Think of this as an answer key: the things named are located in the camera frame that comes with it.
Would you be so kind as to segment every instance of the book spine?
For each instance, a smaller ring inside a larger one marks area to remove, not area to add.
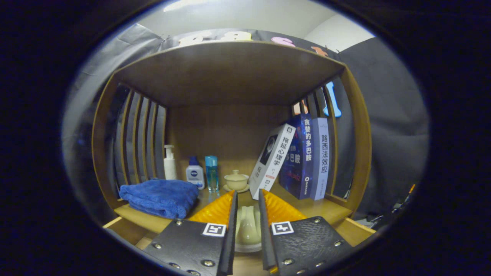
[[[326,118],[317,118],[315,122],[315,174],[316,189],[312,191],[312,199],[319,200],[326,194],[328,171],[329,171],[329,128]]]
[[[310,197],[310,193],[312,190],[312,171],[313,171],[313,162],[312,162],[312,126],[311,119],[309,117],[302,118],[302,127],[303,127],[303,162],[302,162],[302,172],[303,178],[301,180],[301,189],[299,199],[304,199]]]

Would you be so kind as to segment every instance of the white book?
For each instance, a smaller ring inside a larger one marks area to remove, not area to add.
[[[313,186],[310,198],[319,200],[326,194],[329,173],[329,128],[326,118],[312,120],[312,159],[314,161]]]
[[[247,182],[253,199],[259,199],[259,189],[269,191],[285,161],[295,128],[284,124],[273,129],[261,151],[256,166]]]

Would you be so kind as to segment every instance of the book cover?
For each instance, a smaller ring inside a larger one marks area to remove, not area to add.
[[[313,200],[324,198],[329,173],[329,128],[326,118],[312,119],[312,159],[313,179],[310,197]]]
[[[288,121],[295,127],[295,134],[281,168],[280,185],[298,199],[309,198],[312,188],[311,121],[310,114],[299,114]]]
[[[259,199],[259,189],[269,191],[273,186],[281,165],[286,159],[294,133],[295,128],[293,126],[283,124],[273,129],[268,135],[261,155],[247,182],[253,199]]]

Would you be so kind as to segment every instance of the folded towel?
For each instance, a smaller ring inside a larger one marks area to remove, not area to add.
[[[198,198],[198,187],[181,180],[152,179],[123,185],[119,196],[136,210],[164,218],[183,219]]]

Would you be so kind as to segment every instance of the white wall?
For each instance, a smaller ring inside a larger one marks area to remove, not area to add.
[[[201,2],[164,12],[167,3],[139,24],[173,36],[214,28],[249,28],[302,38],[336,12],[310,0],[181,0]]]
[[[374,37],[369,31],[350,19],[336,14],[313,29],[305,40],[326,46],[332,51],[342,51]]]

